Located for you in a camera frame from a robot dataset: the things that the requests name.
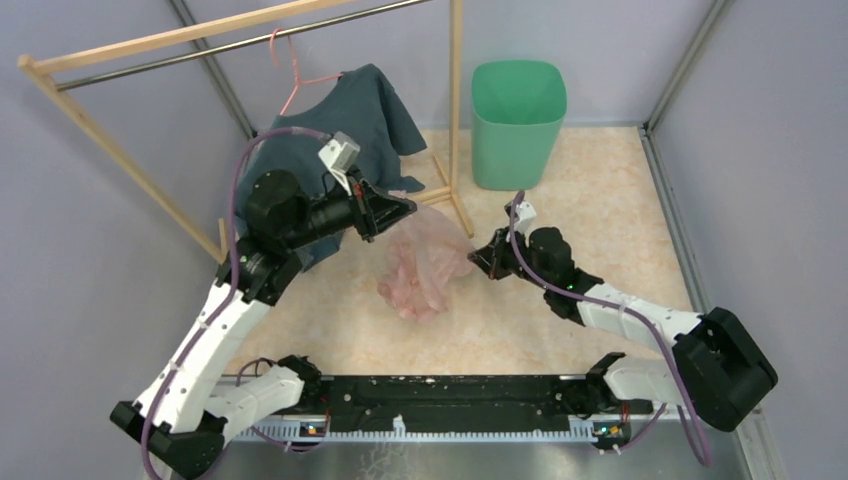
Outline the pink plastic trash bag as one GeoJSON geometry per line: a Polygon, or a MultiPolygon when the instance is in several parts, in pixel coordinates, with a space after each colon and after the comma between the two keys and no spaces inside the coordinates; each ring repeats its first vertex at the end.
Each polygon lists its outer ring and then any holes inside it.
{"type": "Polygon", "coordinates": [[[450,282],[471,272],[472,250],[466,233],[445,213],[419,203],[388,232],[377,291],[401,318],[428,321],[449,310],[450,282]]]}

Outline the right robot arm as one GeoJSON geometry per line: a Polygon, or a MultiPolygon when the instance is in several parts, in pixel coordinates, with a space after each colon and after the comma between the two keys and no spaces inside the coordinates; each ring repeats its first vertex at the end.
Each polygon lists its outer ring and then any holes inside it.
{"type": "Polygon", "coordinates": [[[589,404],[600,412],[650,400],[731,432],[777,386],[777,371],[736,314],[721,307],[683,311],[626,294],[579,268],[555,227],[528,236],[500,228],[467,258],[491,280],[516,276],[542,288],[558,317],[659,354],[624,355],[603,367],[586,385],[589,404]]]}

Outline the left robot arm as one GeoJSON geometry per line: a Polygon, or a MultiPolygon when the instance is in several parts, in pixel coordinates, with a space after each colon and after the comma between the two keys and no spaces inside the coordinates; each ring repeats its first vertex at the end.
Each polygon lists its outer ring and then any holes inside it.
{"type": "Polygon", "coordinates": [[[372,241],[417,209],[414,201],[371,185],[358,169],[320,197],[308,196],[285,170],[262,175],[245,204],[247,232],[217,270],[194,325],[157,379],[111,421],[141,446],[149,478],[163,464],[185,479],[204,476],[242,431],[280,410],[319,404],[320,371],[291,355],[240,386],[215,387],[246,336],[302,270],[298,251],[354,229],[372,241]]]}

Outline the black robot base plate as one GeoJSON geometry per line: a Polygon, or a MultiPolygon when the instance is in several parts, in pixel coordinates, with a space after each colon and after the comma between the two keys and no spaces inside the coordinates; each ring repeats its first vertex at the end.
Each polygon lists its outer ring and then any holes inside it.
{"type": "Polygon", "coordinates": [[[572,418],[653,410],[583,376],[345,375],[322,378],[280,412],[329,419],[333,433],[387,432],[400,418],[412,433],[465,434],[565,432],[572,418]]]}

